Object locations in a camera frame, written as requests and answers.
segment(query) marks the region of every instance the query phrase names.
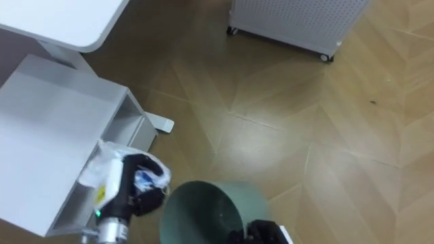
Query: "yellow label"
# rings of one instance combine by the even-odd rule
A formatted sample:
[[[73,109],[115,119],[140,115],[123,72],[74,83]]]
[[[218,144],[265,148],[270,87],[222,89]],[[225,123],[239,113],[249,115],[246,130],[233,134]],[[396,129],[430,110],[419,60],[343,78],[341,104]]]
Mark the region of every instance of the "yellow label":
[[[96,196],[96,204],[99,205],[106,195],[106,186],[101,186],[98,189],[98,195]]]

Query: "metal foot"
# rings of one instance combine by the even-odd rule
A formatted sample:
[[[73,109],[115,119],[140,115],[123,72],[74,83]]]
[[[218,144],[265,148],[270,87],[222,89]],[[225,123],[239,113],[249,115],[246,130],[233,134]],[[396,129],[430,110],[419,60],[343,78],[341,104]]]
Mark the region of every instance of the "metal foot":
[[[151,121],[155,129],[170,133],[174,128],[175,122],[173,120],[159,115],[154,115],[153,113],[144,113],[147,115],[148,119]]]

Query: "trash bin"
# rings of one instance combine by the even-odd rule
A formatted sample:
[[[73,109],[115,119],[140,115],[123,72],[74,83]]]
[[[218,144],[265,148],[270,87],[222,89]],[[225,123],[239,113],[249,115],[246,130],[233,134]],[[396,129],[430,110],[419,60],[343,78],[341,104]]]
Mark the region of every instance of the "trash bin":
[[[267,200],[245,182],[187,182],[163,210],[160,243],[222,244],[232,230],[268,219]]]

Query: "parquet floor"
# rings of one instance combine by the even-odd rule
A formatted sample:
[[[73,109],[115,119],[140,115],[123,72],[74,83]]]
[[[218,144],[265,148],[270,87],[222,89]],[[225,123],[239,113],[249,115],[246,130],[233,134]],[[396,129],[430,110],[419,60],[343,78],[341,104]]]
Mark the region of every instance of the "parquet floor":
[[[434,0],[373,0],[333,64],[225,35],[230,1],[131,0],[85,58],[175,120],[152,153],[194,179],[247,180],[295,243],[434,243]],[[130,243],[157,244],[161,211]],[[3,228],[6,243],[56,243]]]

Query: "plastic bag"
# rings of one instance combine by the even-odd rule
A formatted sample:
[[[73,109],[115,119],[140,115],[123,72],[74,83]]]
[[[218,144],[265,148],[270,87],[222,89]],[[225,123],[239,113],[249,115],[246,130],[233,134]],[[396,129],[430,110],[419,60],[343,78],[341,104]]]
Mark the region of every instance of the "plastic bag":
[[[113,142],[98,141],[98,147],[92,155],[90,162],[85,169],[81,172],[79,183],[98,188],[106,179],[109,167],[107,165],[113,159],[122,160],[126,155],[143,154],[150,158],[154,163],[161,168],[162,174],[160,176],[154,174],[150,169],[141,167],[136,171],[134,178],[134,185],[140,192],[146,192],[153,188],[164,189],[170,183],[171,172],[170,170],[154,155],[143,152],[141,150],[130,148],[116,144]]]

